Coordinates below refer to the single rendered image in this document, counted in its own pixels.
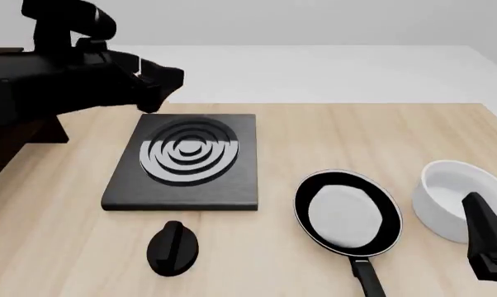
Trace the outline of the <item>flat black stove plate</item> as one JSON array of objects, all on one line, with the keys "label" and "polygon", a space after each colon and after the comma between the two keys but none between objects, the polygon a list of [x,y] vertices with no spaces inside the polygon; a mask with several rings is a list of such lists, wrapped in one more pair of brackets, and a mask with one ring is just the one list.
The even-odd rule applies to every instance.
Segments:
[{"label": "flat black stove plate", "polygon": [[256,115],[142,115],[101,207],[257,210],[257,174]]}]

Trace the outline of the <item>black frying pan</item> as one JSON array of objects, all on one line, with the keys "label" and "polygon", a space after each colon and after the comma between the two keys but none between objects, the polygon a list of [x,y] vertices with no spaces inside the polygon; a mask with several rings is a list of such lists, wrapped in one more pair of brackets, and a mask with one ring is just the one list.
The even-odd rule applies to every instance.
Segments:
[{"label": "black frying pan", "polygon": [[387,190],[349,170],[321,170],[305,177],[293,200],[299,225],[321,247],[345,256],[365,297],[386,297],[370,262],[399,241],[403,219]]}]

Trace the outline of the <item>white ceramic bowl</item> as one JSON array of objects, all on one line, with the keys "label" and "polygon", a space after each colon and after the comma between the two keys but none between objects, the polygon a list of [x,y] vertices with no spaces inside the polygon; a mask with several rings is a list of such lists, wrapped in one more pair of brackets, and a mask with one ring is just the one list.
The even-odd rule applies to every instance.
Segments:
[{"label": "white ceramic bowl", "polygon": [[466,244],[462,200],[477,192],[497,215],[497,177],[469,163],[436,160],[425,165],[412,195],[412,207],[428,229],[451,242]]}]

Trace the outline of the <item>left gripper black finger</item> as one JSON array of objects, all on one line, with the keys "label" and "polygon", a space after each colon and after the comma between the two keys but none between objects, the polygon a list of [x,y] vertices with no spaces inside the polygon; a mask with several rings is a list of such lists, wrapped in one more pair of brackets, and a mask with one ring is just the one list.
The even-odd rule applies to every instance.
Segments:
[{"label": "left gripper black finger", "polygon": [[185,72],[180,68],[161,66],[153,61],[140,61],[140,77],[162,92],[173,93],[183,86]]},{"label": "left gripper black finger", "polygon": [[133,93],[136,107],[144,113],[158,111],[166,98],[161,84],[142,76],[136,78]]}]

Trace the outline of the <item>round black stove knob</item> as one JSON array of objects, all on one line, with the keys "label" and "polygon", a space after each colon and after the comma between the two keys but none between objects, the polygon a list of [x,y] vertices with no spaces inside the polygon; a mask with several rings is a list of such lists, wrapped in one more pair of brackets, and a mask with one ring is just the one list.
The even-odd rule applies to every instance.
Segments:
[{"label": "round black stove knob", "polygon": [[179,221],[168,221],[149,242],[146,257],[160,276],[179,276],[188,271],[199,254],[196,235]]}]

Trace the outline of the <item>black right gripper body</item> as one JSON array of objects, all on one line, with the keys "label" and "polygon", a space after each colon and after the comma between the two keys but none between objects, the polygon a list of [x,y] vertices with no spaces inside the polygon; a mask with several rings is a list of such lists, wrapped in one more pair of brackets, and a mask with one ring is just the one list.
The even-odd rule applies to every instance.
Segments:
[{"label": "black right gripper body", "polygon": [[480,249],[470,245],[467,259],[477,279],[497,282],[497,251]]}]

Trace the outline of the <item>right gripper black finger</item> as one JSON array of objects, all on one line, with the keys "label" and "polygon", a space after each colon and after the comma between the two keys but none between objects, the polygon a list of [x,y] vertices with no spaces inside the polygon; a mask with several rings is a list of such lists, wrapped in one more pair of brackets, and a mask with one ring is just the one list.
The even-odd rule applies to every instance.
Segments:
[{"label": "right gripper black finger", "polygon": [[477,192],[463,200],[471,252],[497,252],[497,214]]}]

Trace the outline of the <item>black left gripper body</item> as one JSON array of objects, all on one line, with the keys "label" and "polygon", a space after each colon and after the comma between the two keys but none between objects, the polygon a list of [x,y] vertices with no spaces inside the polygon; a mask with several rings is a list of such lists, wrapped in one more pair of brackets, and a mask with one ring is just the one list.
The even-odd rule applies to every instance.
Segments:
[{"label": "black left gripper body", "polygon": [[136,74],[140,70],[140,57],[120,51],[102,51],[105,61],[104,84],[139,84]]}]

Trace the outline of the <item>dark wooden cabinet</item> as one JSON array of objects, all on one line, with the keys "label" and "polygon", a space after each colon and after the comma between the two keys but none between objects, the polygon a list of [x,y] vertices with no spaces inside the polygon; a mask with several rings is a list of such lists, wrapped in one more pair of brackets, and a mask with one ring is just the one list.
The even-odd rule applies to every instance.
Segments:
[{"label": "dark wooden cabinet", "polygon": [[55,115],[14,124],[8,124],[6,116],[0,115],[0,172],[25,144],[65,144],[68,141],[69,137]]}]

